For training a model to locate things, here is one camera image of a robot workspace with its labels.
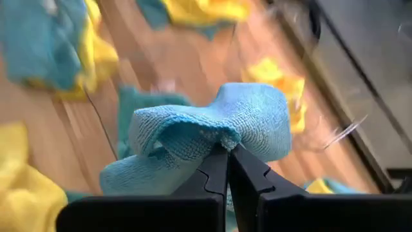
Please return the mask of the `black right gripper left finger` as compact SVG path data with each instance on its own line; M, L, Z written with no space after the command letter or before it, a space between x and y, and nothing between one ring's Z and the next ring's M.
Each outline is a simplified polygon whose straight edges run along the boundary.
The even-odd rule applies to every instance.
M170 195L76 200L59 213L56 232L224 232L228 156L215 145Z

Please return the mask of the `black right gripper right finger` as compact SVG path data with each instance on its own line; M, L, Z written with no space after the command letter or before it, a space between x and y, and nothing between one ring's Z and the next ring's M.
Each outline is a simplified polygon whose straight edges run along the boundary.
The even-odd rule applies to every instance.
M229 185L239 232L412 232L412 195L311 194L241 146Z

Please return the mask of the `yellow microfiber towel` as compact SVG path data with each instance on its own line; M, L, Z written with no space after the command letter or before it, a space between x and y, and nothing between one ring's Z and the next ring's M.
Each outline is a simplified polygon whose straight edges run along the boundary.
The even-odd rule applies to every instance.
M305 80L302 77L285 73L274 59L265 57L245 68L241 79L243 82L269 84L283 92L288 104L291 132L304 132L307 105L303 99Z
M64 100L85 99L118 66L113 46L98 34L101 14L94 0L58 0L64 13L63 36L55 50L51 73L33 76L25 84L53 91Z
M334 192L326 185L323 179L316 179L311 182L305 190L313 194L334 194Z
M0 125L0 232L56 232L57 216L68 204L64 190L28 158L25 125Z
M248 0L161 0L171 21L186 26L237 23L250 15Z

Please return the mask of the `clear plastic basket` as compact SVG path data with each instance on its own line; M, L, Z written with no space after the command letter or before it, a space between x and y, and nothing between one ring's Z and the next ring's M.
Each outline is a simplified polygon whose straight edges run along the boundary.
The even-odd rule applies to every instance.
M279 20L308 72L309 81L320 90L334 113L342 112L337 107L337 99L328 89L314 57L322 32L321 11L316 0L280 0ZM331 145L349 136L366 118L366 115L352 120L338 118L338 125L333 127L331 132L320 136L317 133L326 117L319 116L313 126L307 126L303 134L297 136L298 144L314 152L327 150Z

